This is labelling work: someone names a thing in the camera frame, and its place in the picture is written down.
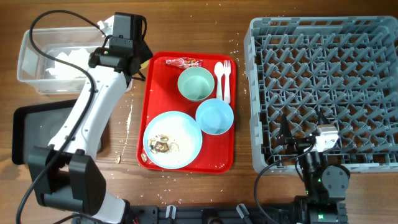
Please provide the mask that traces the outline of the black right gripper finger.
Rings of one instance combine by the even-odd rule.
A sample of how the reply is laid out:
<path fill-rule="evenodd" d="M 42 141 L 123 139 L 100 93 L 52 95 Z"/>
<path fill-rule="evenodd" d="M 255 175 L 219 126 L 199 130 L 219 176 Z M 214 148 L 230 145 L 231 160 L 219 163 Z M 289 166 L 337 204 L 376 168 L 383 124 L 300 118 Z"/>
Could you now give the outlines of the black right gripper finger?
<path fill-rule="evenodd" d="M 318 125 L 319 125 L 319 126 L 320 126 L 320 125 L 329 124 L 329 121 L 327 120 L 327 118 L 325 117 L 325 115 L 324 115 L 320 110 L 317 111 L 317 116 L 318 116 Z"/>
<path fill-rule="evenodd" d="M 292 138 L 292 133 L 289 128 L 289 122 L 287 121 L 287 117 L 284 114 L 281 117 L 279 137 L 280 138 Z"/>

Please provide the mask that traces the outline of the red snack wrapper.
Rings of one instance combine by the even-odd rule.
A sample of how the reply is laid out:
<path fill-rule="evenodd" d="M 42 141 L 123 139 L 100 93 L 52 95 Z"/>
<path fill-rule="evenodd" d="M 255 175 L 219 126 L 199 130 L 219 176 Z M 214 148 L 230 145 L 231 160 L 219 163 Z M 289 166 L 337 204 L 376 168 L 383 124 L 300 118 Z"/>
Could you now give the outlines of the red snack wrapper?
<path fill-rule="evenodd" d="M 173 58 L 173 59 L 167 59 L 165 61 L 167 65 L 171 65 L 174 67 L 178 67 L 181 69 L 188 69 L 191 67 L 202 67 L 203 66 L 203 60 L 195 59 L 195 58 L 189 58 L 189 57 L 180 57 L 180 58 Z"/>

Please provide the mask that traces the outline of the light blue bowl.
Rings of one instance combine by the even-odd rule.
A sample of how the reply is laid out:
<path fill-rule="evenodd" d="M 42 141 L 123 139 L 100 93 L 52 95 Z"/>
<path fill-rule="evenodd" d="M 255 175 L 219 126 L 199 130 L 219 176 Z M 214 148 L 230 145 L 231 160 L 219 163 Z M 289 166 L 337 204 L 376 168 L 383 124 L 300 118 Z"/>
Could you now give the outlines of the light blue bowl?
<path fill-rule="evenodd" d="M 221 135 L 232 127 L 234 112 L 232 107 L 223 100 L 212 98 L 198 106 L 195 120 L 204 133 Z"/>

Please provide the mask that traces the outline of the mint green bowl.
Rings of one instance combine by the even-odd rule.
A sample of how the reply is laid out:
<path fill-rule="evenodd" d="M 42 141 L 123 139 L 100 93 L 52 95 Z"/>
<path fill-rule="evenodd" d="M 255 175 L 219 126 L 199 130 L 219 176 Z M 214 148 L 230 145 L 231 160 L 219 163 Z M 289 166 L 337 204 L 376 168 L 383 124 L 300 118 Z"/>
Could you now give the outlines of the mint green bowl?
<path fill-rule="evenodd" d="M 215 79 L 207 69 L 191 67 L 179 75 L 177 87 L 184 98 L 195 102 L 202 101 L 213 93 Z"/>

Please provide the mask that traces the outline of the yellow plastic cup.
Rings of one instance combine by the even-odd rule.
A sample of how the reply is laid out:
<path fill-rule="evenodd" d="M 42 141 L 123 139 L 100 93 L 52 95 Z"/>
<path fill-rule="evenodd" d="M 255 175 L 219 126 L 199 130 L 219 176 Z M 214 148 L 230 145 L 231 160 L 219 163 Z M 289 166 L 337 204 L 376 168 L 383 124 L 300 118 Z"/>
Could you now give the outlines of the yellow plastic cup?
<path fill-rule="evenodd" d="M 141 64 L 141 69 L 145 69 L 149 65 L 150 60 L 145 61 Z"/>

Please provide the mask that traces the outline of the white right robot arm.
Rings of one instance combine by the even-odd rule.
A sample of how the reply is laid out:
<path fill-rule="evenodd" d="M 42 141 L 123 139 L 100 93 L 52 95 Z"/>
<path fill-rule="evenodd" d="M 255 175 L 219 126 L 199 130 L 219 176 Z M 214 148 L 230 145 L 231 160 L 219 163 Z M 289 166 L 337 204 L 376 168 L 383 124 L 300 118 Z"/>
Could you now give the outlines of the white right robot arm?
<path fill-rule="evenodd" d="M 296 196 L 290 204 L 291 223 L 348 223 L 346 198 L 350 172 L 342 165 L 331 165 L 323 153 L 339 139 L 335 125 L 318 113 L 316 130 L 305 138 L 293 137 L 286 115 L 282 115 L 277 144 L 298 154 L 306 196 Z"/>

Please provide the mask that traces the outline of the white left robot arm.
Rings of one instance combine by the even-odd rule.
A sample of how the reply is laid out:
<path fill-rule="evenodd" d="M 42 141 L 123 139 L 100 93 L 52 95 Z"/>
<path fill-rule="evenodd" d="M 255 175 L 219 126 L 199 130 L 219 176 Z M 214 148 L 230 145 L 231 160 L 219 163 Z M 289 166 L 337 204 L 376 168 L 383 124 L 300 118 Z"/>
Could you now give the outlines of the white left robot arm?
<path fill-rule="evenodd" d="M 141 66 L 153 56 L 146 32 L 144 16 L 115 13 L 112 34 L 83 69 L 86 83 L 67 120 L 46 147 L 29 151 L 27 193 L 39 205 L 97 223 L 131 223 L 130 203 L 107 192 L 95 160 L 116 103 L 132 80 L 145 80 Z"/>

